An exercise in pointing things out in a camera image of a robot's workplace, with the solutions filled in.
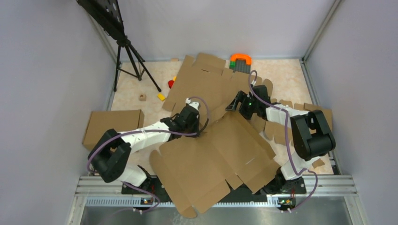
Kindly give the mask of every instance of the black stand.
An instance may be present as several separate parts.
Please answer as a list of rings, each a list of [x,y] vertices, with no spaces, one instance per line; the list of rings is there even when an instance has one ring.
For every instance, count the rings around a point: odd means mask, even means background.
[[[127,39],[127,36],[125,36],[124,40],[120,40],[116,42],[118,47],[117,47],[117,61],[116,61],[116,72],[115,72],[115,86],[113,87],[113,91],[117,90],[117,78],[118,78],[118,70],[123,71],[127,74],[130,74],[131,76],[134,76],[136,78],[138,78],[139,81],[142,80],[142,75],[144,74],[144,72],[146,72],[149,76],[149,78],[152,80],[153,84],[156,86],[156,88],[158,89],[158,92],[161,92],[161,88],[158,86],[158,84],[156,83],[156,81],[153,79],[152,75],[149,73],[148,69],[146,68],[146,66],[144,65],[145,60],[141,57],[141,55],[137,52],[137,50],[133,47],[133,45],[131,44],[130,40]],[[121,62],[120,62],[120,50],[121,48],[125,48],[127,55],[129,56],[130,62],[133,65],[134,71],[135,71],[135,75],[127,72],[124,69],[121,69]],[[137,69],[137,65],[134,61],[134,58],[131,54],[131,52],[133,52],[134,56],[137,58],[138,62],[142,65],[142,68],[144,70],[141,71],[141,73],[138,71]]]
[[[118,70],[123,71],[131,76],[138,78],[139,81],[142,79],[142,75],[146,72],[149,78],[152,80],[153,84],[158,89],[158,92],[161,92],[161,88],[158,86],[156,81],[153,79],[148,69],[144,65],[145,60],[139,55],[137,50],[133,47],[131,42],[127,39],[126,34],[124,33],[124,25],[122,20],[122,15],[120,14],[119,3],[117,0],[76,0],[80,6],[82,6],[88,14],[91,15],[95,21],[98,22],[101,27],[114,39],[118,44],[117,48],[117,61],[116,61],[116,73],[115,73],[115,85],[113,91],[116,91],[117,87],[117,78],[118,78]],[[134,67],[135,75],[127,72],[123,69],[120,69],[120,50],[121,48],[125,48],[127,54],[129,55],[129,59]],[[134,61],[133,55],[138,60],[138,63],[142,65],[144,69],[141,73],[137,69],[137,65]]]

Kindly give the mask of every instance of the small wooden cube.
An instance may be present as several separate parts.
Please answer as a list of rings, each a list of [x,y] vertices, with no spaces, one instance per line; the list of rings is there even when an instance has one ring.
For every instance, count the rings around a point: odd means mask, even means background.
[[[139,97],[138,97],[138,99],[139,99],[141,102],[145,102],[145,101],[146,101],[146,94],[140,94]]]

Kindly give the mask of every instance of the cable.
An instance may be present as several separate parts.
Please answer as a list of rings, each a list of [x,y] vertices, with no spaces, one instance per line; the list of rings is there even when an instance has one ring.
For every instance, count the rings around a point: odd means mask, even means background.
[[[207,111],[207,120],[206,120],[205,126],[199,131],[199,133],[200,133],[201,131],[203,131],[203,130],[206,128],[206,126],[207,126],[207,124],[208,124],[208,122],[209,122],[209,120],[210,120],[210,109],[209,109],[209,106],[207,105],[207,103],[206,103],[201,97],[193,96],[193,97],[190,97],[189,99],[191,99],[191,98],[197,98],[197,99],[199,99],[200,101],[203,102],[203,104],[204,104],[205,107],[206,107],[206,111]],[[185,134],[185,133],[174,132],[174,131],[169,131],[169,130],[160,130],[160,129],[150,129],[150,130],[145,130],[145,132],[147,132],[147,133],[149,133],[149,132],[163,132],[163,133],[175,134],[175,135],[181,135],[181,136],[194,136],[194,135],[197,135],[197,134],[198,134],[198,133],[189,133],[189,134]],[[141,130],[133,130],[133,131],[129,131],[129,132],[126,132],[126,133],[123,133],[123,134],[118,134],[118,135],[116,135],[116,136],[114,136],[114,137],[112,137],[112,138],[106,140],[102,145],[100,145],[100,146],[93,152],[93,154],[92,154],[92,155],[90,156],[90,158],[88,159],[88,162],[87,162],[87,165],[86,165],[87,170],[90,171],[90,172],[93,172],[93,173],[95,172],[94,170],[91,170],[91,169],[90,169],[90,164],[91,164],[91,162],[92,162],[92,159],[93,159],[93,158],[94,158],[94,157],[95,157],[107,144],[111,143],[111,142],[112,142],[113,140],[115,140],[115,139],[118,139],[119,137],[123,137],[123,136],[127,136],[127,135],[133,135],[133,134],[138,134],[138,133],[142,133],[142,131],[141,131]],[[140,189],[139,187],[136,187],[136,186],[134,186],[134,185],[132,185],[132,184],[130,184],[130,183],[127,183],[127,182],[122,182],[122,183],[123,183],[124,185],[128,186],[129,188],[132,188],[132,189],[137,190],[137,191],[139,191],[139,192],[145,193],[145,194],[147,194],[147,195],[151,195],[154,199],[157,200],[157,203],[156,203],[154,206],[152,206],[152,207],[150,207],[150,208],[148,208],[148,209],[146,209],[146,210],[144,210],[144,211],[140,210],[139,212],[140,212],[141,214],[142,214],[142,213],[145,213],[145,212],[150,212],[150,211],[154,210],[154,209],[161,203],[161,201],[160,201],[160,199],[158,198],[158,196],[156,196],[156,195],[154,195],[154,194],[152,194],[152,193],[150,193],[150,192],[147,192],[147,191],[145,191],[145,190],[142,190],[142,189]],[[107,218],[103,219],[99,224],[104,223],[105,221],[107,221],[107,220],[110,219],[112,216],[116,215],[117,213],[122,212],[122,211],[126,211],[126,210],[133,210],[133,211],[135,211],[136,209],[135,209],[135,208],[124,208],[124,209],[118,210],[118,211],[112,213],[112,214],[111,214],[110,216],[108,216]]]
[[[189,98],[189,100],[191,100],[192,98],[196,98],[196,99],[199,99],[200,101],[202,101],[203,104],[205,105],[206,111],[207,111],[207,120],[206,120],[205,125],[204,125],[204,126],[202,127],[202,129],[200,129],[200,131],[198,132],[198,134],[200,134],[200,133],[202,133],[202,131],[204,131],[204,130],[206,129],[207,124],[209,123],[209,120],[210,120],[210,109],[209,109],[209,106],[206,104],[206,102],[205,102],[201,97],[192,96],[192,97]]]
[[[275,105],[273,105],[273,104],[270,104],[270,103],[264,101],[264,100],[261,99],[256,93],[254,93],[253,88],[252,88],[252,86],[251,86],[251,82],[250,82],[250,78],[252,77],[252,73],[253,73],[253,72],[256,73],[254,80],[257,79],[257,71],[256,71],[256,70],[252,70],[252,71],[250,72],[250,74],[249,74],[249,88],[250,88],[250,92],[251,92],[260,102],[262,102],[262,103],[264,103],[264,104],[266,104],[266,105],[268,105],[268,106],[270,106],[270,107],[273,107],[273,108],[275,108],[275,109],[277,109],[277,110],[281,110],[281,111],[283,111],[283,112],[286,113],[286,118],[285,118],[285,141],[286,141],[286,149],[287,149],[287,155],[288,155],[288,157],[289,157],[289,161],[290,161],[290,164],[291,164],[291,166],[292,166],[292,168],[293,168],[294,173],[295,173],[297,176],[300,176],[305,170],[307,170],[309,173],[312,173],[312,174],[315,175],[315,185],[314,185],[313,190],[310,192],[310,194],[309,194],[300,204],[298,204],[295,208],[293,208],[293,209],[291,209],[291,210],[288,210],[288,212],[292,212],[292,211],[295,211],[296,209],[298,209],[298,208],[299,208],[301,205],[303,205],[306,201],[308,201],[308,199],[314,194],[314,192],[315,192],[315,190],[316,190],[316,186],[318,185],[318,175],[317,175],[314,171],[310,171],[310,170],[304,169],[304,168],[303,168],[300,172],[297,172],[296,167],[294,166],[293,159],[292,159],[292,157],[291,157],[290,146],[289,146],[289,136],[288,136],[289,112],[288,112],[286,109],[279,108],[279,107],[277,107],[277,106],[275,106]]]

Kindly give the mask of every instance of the flattened cardboard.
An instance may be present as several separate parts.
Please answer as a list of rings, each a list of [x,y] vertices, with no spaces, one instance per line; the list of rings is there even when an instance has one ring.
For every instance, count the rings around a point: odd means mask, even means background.
[[[257,192],[280,167],[267,141],[238,112],[227,112],[199,138],[182,137],[153,151],[150,163],[177,210],[188,218],[246,184]]]
[[[192,56],[186,56],[178,71],[178,79],[174,82],[162,108],[174,115],[180,113],[185,106],[186,98],[199,96],[209,106],[209,124],[219,120],[239,90],[246,93],[249,91],[248,74],[234,73],[224,66],[225,60],[213,55],[199,53],[196,60]],[[262,83],[262,79],[258,77],[256,83]],[[207,119],[203,104],[199,113],[200,123],[203,125]]]
[[[144,124],[142,110],[93,111],[83,137],[83,146],[92,150],[105,131],[115,129],[117,132],[135,130]]]

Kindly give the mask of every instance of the orange arch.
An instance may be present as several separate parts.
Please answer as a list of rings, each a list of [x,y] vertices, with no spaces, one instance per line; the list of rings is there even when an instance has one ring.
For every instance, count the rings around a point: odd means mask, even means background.
[[[231,61],[235,62],[235,60],[245,60],[247,65],[252,64],[252,58],[245,54],[233,54],[231,56]]]

